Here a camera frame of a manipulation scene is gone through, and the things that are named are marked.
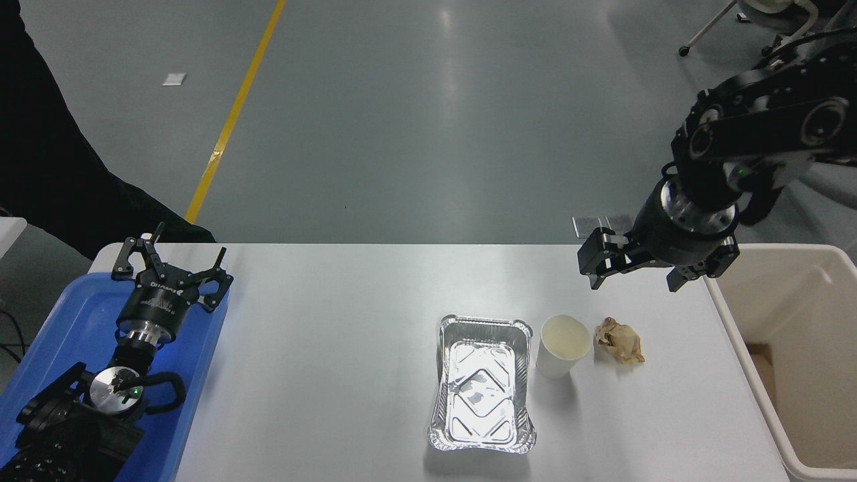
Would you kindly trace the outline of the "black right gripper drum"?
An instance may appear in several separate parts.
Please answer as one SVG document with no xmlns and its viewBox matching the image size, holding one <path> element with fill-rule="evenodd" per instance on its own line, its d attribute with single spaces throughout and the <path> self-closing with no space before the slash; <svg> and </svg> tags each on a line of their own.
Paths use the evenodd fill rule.
<svg viewBox="0 0 857 482">
<path fill-rule="evenodd" d="M 652 194 L 625 235 L 660 262 L 674 266 L 696 264 L 730 235 L 730 210 L 703 214 L 706 220 L 692 222 L 686 228 L 668 215 L 661 196 Z"/>
</svg>

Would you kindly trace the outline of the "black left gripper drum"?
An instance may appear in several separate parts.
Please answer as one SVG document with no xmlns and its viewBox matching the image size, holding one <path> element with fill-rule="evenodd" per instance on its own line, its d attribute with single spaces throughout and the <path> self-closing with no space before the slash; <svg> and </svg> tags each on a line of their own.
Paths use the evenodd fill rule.
<svg viewBox="0 0 857 482">
<path fill-rule="evenodd" d="M 138 272 L 135 287 L 116 320 L 121 333 L 153 331 L 175 337 L 199 297 L 202 278 L 197 272 L 168 268 L 165 275 L 153 269 Z"/>
</svg>

